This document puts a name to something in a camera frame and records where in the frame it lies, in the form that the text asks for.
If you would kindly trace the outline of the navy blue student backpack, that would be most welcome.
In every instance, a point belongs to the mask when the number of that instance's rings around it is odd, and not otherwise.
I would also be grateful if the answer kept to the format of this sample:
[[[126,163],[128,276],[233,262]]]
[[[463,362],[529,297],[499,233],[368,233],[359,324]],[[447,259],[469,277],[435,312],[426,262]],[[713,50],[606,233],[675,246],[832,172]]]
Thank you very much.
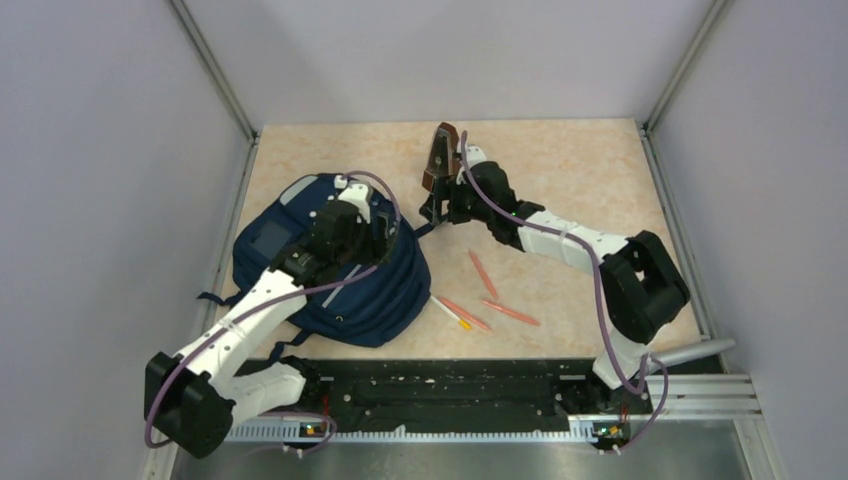
[[[221,298],[211,292],[200,298],[233,307],[267,269],[281,249],[306,239],[314,217],[333,201],[339,188],[331,173],[306,175],[288,186],[277,200],[238,235],[232,252],[232,280],[238,290]],[[371,241],[376,271],[362,280],[359,262],[342,264],[338,287],[308,296],[303,309],[288,320],[299,330],[289,345],[299,346],[318,335],[344,344],[377,348],[401,334],[430,298],[431,275],[419,244],[426,230],[415,230],[395,215],[390,196],[374,191],[368,201],[375,233]]]

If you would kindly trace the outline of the white yellow-tipped pen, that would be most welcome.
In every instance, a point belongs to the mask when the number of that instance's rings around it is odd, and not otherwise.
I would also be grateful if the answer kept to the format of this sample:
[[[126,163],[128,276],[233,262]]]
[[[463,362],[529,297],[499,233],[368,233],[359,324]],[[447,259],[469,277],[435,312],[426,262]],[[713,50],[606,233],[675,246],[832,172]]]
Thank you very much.
[[[472,329],[471,325],[462,317],[460,317],[455,311],[453,311],[450,307],[448,307],[445,303],[439,300],[434,295],[430,296],[430,301],[441,311],[443,311],[446,315],[448,315],[451,319],[455,320],[464,330],[470,331]]]

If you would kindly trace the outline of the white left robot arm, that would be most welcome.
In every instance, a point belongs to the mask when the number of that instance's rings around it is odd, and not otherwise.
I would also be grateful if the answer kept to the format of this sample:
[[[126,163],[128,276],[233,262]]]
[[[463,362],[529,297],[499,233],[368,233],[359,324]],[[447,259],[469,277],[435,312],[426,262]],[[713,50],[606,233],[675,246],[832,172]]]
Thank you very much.
[[[145,367],[143,439],[151,449],[177,444],[196,458],[214,452],[231,428],[278,407],[308,413],[320,386],[306,368],[281,358],[254,373],[239,370],[281,323],[312,296],[359,283],[391,256],[402,215],[373,200],[335,196],[311,213],[301,232],[264,227],[277,239],[258,278],[228,314],[199,338]]]

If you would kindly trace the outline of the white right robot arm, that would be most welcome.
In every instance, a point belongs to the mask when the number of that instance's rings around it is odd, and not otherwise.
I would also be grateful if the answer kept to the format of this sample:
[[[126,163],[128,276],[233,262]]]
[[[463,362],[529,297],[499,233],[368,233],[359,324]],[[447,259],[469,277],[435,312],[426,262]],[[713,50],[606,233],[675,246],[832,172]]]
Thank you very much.
[[[419,212],[431,226],[484,223],[501,244],[559,260],[593,280],[603,353],[586,385],[589,404],[612,412],[638,393],[634,376],[648,366],[648,346],[689,303],[690,290],[662,240],[643,230],[634,236],[599,232],[517,199],[506,173],[493,161],[470,169],[437,157],[425,167],[427,201]]]

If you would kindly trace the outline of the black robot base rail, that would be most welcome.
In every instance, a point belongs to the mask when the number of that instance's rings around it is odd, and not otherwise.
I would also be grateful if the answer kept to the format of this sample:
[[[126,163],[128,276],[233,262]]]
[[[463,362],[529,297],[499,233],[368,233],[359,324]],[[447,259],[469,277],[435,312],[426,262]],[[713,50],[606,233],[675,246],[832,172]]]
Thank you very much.
[[[327,415],[342,433],[564,432],[580,414],[650,414],[651,398],[609,389],[587,359],[303,360],[292,410]]]

